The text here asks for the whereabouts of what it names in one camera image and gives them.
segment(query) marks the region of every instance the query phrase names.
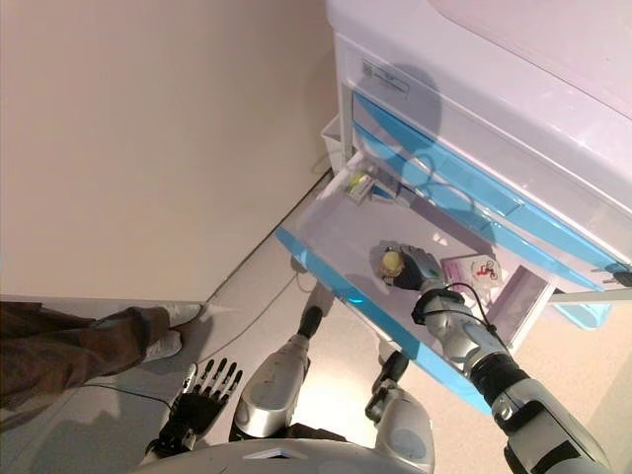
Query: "gray floor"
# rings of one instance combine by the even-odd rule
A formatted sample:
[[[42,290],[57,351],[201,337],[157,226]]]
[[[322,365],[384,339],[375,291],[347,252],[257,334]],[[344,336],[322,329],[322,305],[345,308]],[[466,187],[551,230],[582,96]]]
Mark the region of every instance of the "gray floor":
[[[217,294],[209,313],[184,327],[186,346],[180,354],[99,381],[170,399],[188,364],[210,355],[237,361],[247,378],[295,331],[313,284],[311,276],[293,272],[287,252],[271,238]],[[77,304],[57,302],[56,307],[84,316],[104,315],[117,307]],[[632,473],[631,309],[617,308],[608,324],[594,332],[580,331],[549,311],[516,356],[591,427],[617,472],[625,473]],[[294,420],[372,445],[374,428],[363,407],[378,372],[377,355],[374,333],[336,303],[313,339],[312,365]],[[434,419],[436,473],[509,471],[502,455],[504,436],[491,419],[415,366],[401,384]],[[236,401],[234,397],[205,442],[227,440]],[[140,461],[164,417],[165,409],[157,402],[103,388],[70,391],[29,424],[2,434],[0,470],[125,471]]]

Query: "cable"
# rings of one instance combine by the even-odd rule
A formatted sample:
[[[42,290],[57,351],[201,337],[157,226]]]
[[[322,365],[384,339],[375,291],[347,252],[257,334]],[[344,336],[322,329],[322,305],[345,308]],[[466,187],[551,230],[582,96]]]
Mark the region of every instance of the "cable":
[[[266,235],[266,236],[262,239],[262,241],[261,241],[259,244],[257,244],[257,246],[256,246],[256,247],[255,247],[255,248],[254,248],[254,249],[253,249],[253,250],[252,250],[252,251],[251,251],[251,252],[250,252],[250,253],[249,253],[246,257],[244,257],[244,260],[242,260],[242,261],[239,263],[239,265],[237,265],[237,267],[235,267],[235,269],[234,269],[234,270],[233,270],[230,274],[228,274],[228,276],[226,277],[226,279],[225,279],[225,280],[224,280],[224,281],[223,281],[223,282],[222,282],[222,283],[221,283],[221,284],[220,284],[220,285],[219,285],[219,286],[215,289],[215,291],[211,294],[211,296],[209,296],[209,297],[206,299],[205,304],[210,303],[210,300],[211,300],[211,299],[212,299],[212,298],[213,298],[213,297],[214,297],[217,293],[219,293],[219,291],[220,291],[220,290],[224,287],[224,285],[225,285],[225,284],[227,284],[227,283],[228,283],[228,282],[229,282],[229,281],[233,278],[233,276],[234,276],[237,272],[239,272],[239,271],[241,270],[241,268],[242,268],[244,265],[246,265],[246,262],[248,262],[248,260],[249,260],[249,259],[250,259],[250,258],[251,258],[254,254],[255,254],[255,252],[257,252],[257,251],[261,248],[261,246],[262,246],[262,245],[264,245],[264,243],[265,243],[265,242],[267,242],[267,241],[268,241],[268,239],[269,239],[270,237],[272,237],[272,236],[275,234],[275,232],[276,232],[276,231],[277,231],[277,229],[278,229],[278,228],[279,228],[279,227],[283,224],[283,222],[284,222],[286,219],[288,219],[288,218],[291,216],[291,214],[292,214],[293,212],[295,212],[295,211],[296,211],[296,210],[297,210],[297,209],[298,209],[298,208],[299,208],[299,207],[300,207],[300,206],[301,206],[301,205],[302,205],[302,204],[303,204],[303,203],[304,203],[304,202],[305,202],[305,201],[306,201],[306,200],[307,200],[307,199],[308,199],[311,195],[312,195],[312,193],[318,193],[318,192],[320,192],[320,191],[324,190],[325,188],[327,188],[327,185],[329,184],[329,181],[331,181],[331,180],[332,180],[332,177],[333,177],[333,172],[332,172],[332,170],[331,170],[331,168],[330,168],[329,170],[327,170],[327,172],[325,172],[325,174],[324,174],[324,175],[322,175],[322,176],[318,179],[318,181],[314,184],[314,186],[312,186],[312,187],[309,189],[309,191],[305,194],[305,196],[303,196],[303,197],[300,199],[300,201],[299,201],[299,202],[297,202],[297,203],[294,205],[294,207],[293,207],[292,209],[290,209],[290,210],[287,212],[287,214],[286,214],[286,215],[284,215],[284,216],[283,216],[283,218],[280,220],[279,224],[278,224],[278,225],[276,225],[276,226],[275,226],[275,228],[274,228],[273,230],[271,230],[271,231],[268,233],[268,235]]]
[[[481,321],[480,319],[478,319],[474,315],[471,315],[471,316],[474,319],[476,319],[477,321],[483,323],[483,325],[490,332],[490,334],[492,336],[494,336],[496,339],[498,339],[498,342],[501,343],[501,346],[503,346],[503,349],[505,349],[505,351],[507,351],[507,354],[509,354],[511,356],[510,350],[507,347],[507,345],[505,344],[505,341],[503,341],[501,339],[501,337],[499,336],[496,326],[494,326],[492,323],[490,323],[489,319],[487,319],[487,315],[485,314],[485,309],[483,308],[483,303],[481,302],[481,298],[478,296],[478,293],[476,292],[476,290],[471,285],[469,285],[467,283],[463,283],[463,282],[451,283],[451,284],[447,285],[445,287],[445,289],[450,289],[450,288],[452,288],[454,286],[465,286],[466,288],[468,288],[472,292],[472,294],[474,295],[474,298],[476,299],[476,304],[478,304],[478,309],[481,312],[481,316],[483,317],[483,321]],[[454,312],[461,313],[461,314],[466,314],[466,313],[461,312],[461,311],[454,311]]]
[[[291,283],[294,281],[295,278],[296,278],[296,275],[293,275],[292,278],[289,279],[289,281],[283,286],[283,288],[281,288],[280,291],[275,295],[275,297],[270,301],[270,303],[268,303],[266,307],[257,316],[255,316],[255,319],[253,319],[250,323],[248,323],[248,325],[244,329],[242,329],[239,333],[237,333],[235,337],[233,337],[230,341],[228,341],[226,344],[224,344],[222,347],[220,347],[216,351],[198,360],[197,363],[203,363],[204,361],[215,356],[217,353],[219,353],[220,351],[223,351],[228,346],[230,346],[235,341],[237,341],[239,338],[241,338],[246,333],[246,331],[252,328],[253,325],[261,319],[261,317],[266,313],[266,311],[268,311],[268,309],[275,303],[275,301],[278,300],[278,298],[287,289],[287,287],[291,285]]]
[[[476,304],[478,305],[478,309],[481,312],[481,316],[483,316],[483,321],[485,321],[485,324],[487,324],[488,326],[492,326],[492,324],[490,324],[490,322],[487,319],[487,315],[485,314],[485,310],[483,309],[483,303],[481,302],[481,298],[479,298],[478,293],[476,292],[476,290],[470,286],[467,283],[451,283],[448,286],[445,287],[445,289],[450,289],[454,286],[465,286],[466,288],[468,288],[472,294],[474,295],[474,298],[476,299]]]
[[[109,388],[110,390],[114,390],[114,391],[120,392],[120,393],[126,393],[127,395],[133,395],[134,397],[146,398],[147,400],[153,400],[155,402],[160,402],[163,405],[165,405],[169,409],[170,412],[172,411],[171,405],[169,405],[169,403],[166,402],[165,400],[163,400],[162,398],[152,397],[151,395],[145,395],[145,394],[142,394],[142,393],[133,392],[131,390],[126,390],[124,388],[112,387],[110,385],[103,385],[101,383],[84,383],[83,385],[79,385],[77,388],[84,388],[84,387]]]

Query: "wall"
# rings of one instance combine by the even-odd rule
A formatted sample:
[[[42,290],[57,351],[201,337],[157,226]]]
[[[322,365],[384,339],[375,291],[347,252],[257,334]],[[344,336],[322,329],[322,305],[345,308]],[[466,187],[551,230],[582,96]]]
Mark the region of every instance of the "wall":
[[[1,292],[202,300],[327,168],[318,0],[3,0]]]

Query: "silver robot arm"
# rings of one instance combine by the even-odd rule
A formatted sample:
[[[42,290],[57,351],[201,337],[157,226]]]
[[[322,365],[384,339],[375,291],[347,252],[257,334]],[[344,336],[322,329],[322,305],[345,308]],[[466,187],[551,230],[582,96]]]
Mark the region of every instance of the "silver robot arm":
[[[509,440],[514,473],[608,473],[601,446],[538,381],[521,370],[493,328],[475,318],[459,293],[426,280],[413,318],[441,343],[443,356],[474,384]]]

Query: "white shoe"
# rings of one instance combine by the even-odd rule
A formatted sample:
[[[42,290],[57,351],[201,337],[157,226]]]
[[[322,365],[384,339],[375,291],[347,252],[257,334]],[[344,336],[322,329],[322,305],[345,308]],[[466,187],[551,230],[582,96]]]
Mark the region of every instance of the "white shoe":
[[[181,348],[180,333],[178,331],[167,331],[167,334],[147,348],[143,362],[174,356]]]
[[[164,304],[162,306],[169,313],[169,327],[175,328],[188,323],[201,312],[200,304]]]

